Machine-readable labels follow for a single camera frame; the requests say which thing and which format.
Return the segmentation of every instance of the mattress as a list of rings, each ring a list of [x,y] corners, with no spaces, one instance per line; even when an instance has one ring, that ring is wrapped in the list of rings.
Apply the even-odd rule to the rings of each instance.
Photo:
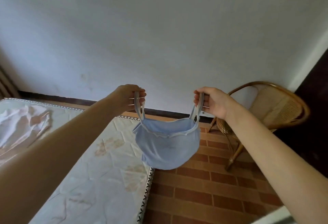
[[[8,108],[35,104],[51,111],[52,126],[40,139],[83,112],[71,107],[9,98],[0,101],[0,113]],[[30,224],[142,223],[154,170],[141,161],[142,152],[132,133],[138,122],[138,118],[114,118]]]

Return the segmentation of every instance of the baseboard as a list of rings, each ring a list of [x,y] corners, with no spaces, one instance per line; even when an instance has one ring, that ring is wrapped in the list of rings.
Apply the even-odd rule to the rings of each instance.
[[[61,96],[55,95],[46,95],[46,94],[37,94],[25,91],[18,91],[19,94],[22,96],[23,99],[37,99],[37,100],[45,100],[45,101],[58,101],[58,102],[65,102],[70,104],[77,104],[83,106],[91,106],[92,104],[96,103],[96,101],[89,101],[89,100],[82,100],[82,99],[75,99],[75,98],[66,98]],[[183,119],[188,118],[189,114],[185,113],[178,113],[178,112],[169,112],[169,111],[162,111],[162,110],[155,110],[145,108],[145,114],[167,117],[167,118],[174,118],[174,119]],[[200,122],[203,123],[211,123],[212,118],[201,116]]]

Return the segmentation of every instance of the rattan chair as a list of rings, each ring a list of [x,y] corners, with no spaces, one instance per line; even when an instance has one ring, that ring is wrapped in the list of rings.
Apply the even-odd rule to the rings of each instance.
[[[249,111],[272,132],[280,128],[297,126],[309,117],[310,109],[301,98],[291,91],[270,82],[250,82],[232,90],[229,95],[248,86],[257,89],[257,95]],[[233,151],[233,155],[226,165],[226,170],[229,170],[236,158],[241,154],[244,146],[240,143],[230,126],[222,119],[215,117],[211,122],[209,132],[215,124],[226,135]],[[235,150],[231,145],[229,136],[237,139],[238,145]]]

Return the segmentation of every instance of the brown curtain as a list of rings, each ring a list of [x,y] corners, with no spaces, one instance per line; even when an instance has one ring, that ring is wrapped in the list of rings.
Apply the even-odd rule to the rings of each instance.
[[[0,100],[3,98],[20,98],[17,88],[10,82],[0,68]]]

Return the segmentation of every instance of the bamboo chair leg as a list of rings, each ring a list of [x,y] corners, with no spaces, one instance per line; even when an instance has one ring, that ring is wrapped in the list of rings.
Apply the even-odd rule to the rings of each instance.
[[[215,125],[216,123],[216,117],[213,118],[212,122],[211,122],[211,128],[208,130],[208,132],[211,131],[212,127]]]
[[[236,158],[241,154],[241,152],[243,151],[243,149],[244,149],[243,144],[242,143],[239,143],[236,152],[229,159],[228,164],[225,167],[226,171],[230,170],[232,164],[234,163],[234,161],[236,160]]]

